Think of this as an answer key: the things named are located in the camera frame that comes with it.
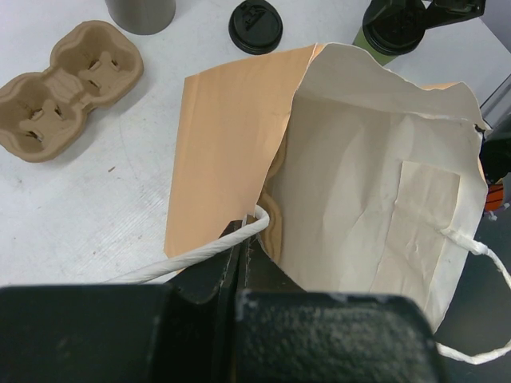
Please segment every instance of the white table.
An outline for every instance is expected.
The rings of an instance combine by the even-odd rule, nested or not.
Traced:
[[[144,76],[112,108],[92,112],[56,160],[28,164],[0,148],[0,285],[99,282],[164,259],[183,80],[247,57],[228,35],[240,1],[177,0],[166,30],[125,33],[144,58]],[[284,23],[278,50],[351,43],[368,3],[272,0]],[[91,19],[112,22],[103,1],[0,3],[0,85],[43,70],[53,45]],[[511,73],[511,54],[473,20],[429,31],[388,67],[418,85],[464,81],[483,102]]]

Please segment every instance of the paper bag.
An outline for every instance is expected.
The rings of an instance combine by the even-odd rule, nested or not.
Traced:
[[[485,204],[477,126],[466,85],[420,89],[351,45],[189,77],[165,252],[202,246],[251,214],[286,133],[263,190],[281,211],[280,267],[306,290],[405,295],[436,329]]]

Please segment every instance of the brown molded pulp tray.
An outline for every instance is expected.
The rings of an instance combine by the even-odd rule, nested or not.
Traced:
[[[138,81],[136,46],[106,22],[83,22],[52,49],[50,67],[0,89],[0,144],[29,162],[53,159],[80,135],[87,113]]]

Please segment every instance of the black plastic lid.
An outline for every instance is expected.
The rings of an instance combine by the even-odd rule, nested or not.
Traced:
[[[283,24],[277,10],[264,0],[239,4],[229,20],[229,35],[238,48],[249,54],[270,53],[280,43]]]
[[[421,0],[407,0],[406,8],[396,14],[364,23],[364,36],[381,54],[398,56],[409,53],[417,48],[426,32],[422,22],[425,10]]]

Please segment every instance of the gray cup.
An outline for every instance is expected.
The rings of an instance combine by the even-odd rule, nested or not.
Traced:
[[[112,19],[132,34],[156,34],[176,13],[176,0],[105,0]]]

